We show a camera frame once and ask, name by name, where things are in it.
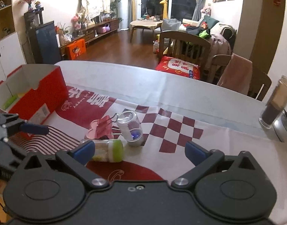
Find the striped pattern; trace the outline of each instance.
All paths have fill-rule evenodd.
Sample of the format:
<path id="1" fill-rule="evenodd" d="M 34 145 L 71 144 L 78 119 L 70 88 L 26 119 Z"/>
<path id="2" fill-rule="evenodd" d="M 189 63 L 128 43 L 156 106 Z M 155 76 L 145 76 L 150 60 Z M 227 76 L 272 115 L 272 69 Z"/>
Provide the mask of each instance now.
<path id="1" fill-rule="evenodd" d="M 33 135 L 30 140 L 23 139 L 20 134 L 10 137 L 10 140 L 27 152 L 41 152 L 44 155 L 55 154 L 59 150 L 72 150 L 80 142 L 52 126 L 47 135 Z"/>

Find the glass cup with dark liquid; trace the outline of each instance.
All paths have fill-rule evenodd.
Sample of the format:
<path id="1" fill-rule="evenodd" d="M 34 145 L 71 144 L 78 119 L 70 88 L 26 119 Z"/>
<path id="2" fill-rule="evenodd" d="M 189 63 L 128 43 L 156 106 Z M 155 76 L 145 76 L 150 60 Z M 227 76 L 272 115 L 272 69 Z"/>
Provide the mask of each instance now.
<path id="1" fill-rule="evenodd" d="M 287 105 L 287 77 L 282 75 L 278 81 L 265 109 L 260 114 L 259 122 L 267 129 L 272 127 L 273 122 Z"/>

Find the white chinese character on tablecloth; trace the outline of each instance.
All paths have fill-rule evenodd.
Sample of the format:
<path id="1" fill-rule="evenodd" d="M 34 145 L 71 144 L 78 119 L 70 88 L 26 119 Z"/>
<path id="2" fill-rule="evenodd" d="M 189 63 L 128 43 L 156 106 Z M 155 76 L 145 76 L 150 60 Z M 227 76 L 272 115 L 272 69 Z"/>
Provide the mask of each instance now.
<path id="1" fill-rule="evenodd" d="M 75 98 L 79 98 L 83 91 L 84 90 L 81 90 L 78 88 L 72 88 L 68 91 L 69 98 L 73 98 L 75 96 L 75 94 L 77 94 Z"/>
<path id="2" fill-rule="evenodd" d="M 98 105 L 99 107 L 103 107 L 104 104 L 109 100 L 109 96 L 104 96 L 100 94 L 93 94 L 87 102 L 90 103 L 90 105 Z"/>

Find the white label on box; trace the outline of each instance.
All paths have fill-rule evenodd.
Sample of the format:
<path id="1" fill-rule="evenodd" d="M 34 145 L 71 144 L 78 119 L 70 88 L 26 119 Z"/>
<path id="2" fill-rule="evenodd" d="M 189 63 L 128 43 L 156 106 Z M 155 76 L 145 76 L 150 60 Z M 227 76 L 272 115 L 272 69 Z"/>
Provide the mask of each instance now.
<path id="1" fill-rule="evenodd" d="M 29 122 L 33 124 L 41 124 L 46 117 L 50 114 L 50 111 L 46 104 L 43 104 L 41 108 L 29 119 Z"/>

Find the yellow giraffe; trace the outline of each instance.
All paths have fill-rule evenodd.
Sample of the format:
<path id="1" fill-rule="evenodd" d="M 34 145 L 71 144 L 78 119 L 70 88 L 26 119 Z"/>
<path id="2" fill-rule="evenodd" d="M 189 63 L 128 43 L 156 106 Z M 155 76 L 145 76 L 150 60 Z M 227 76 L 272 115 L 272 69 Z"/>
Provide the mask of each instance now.
<path id="1" fill-rule="evenodd" d="M 163 5 L 163 19 L 168 19 L 168 0 L 162 0 L 160 4 Z"/>

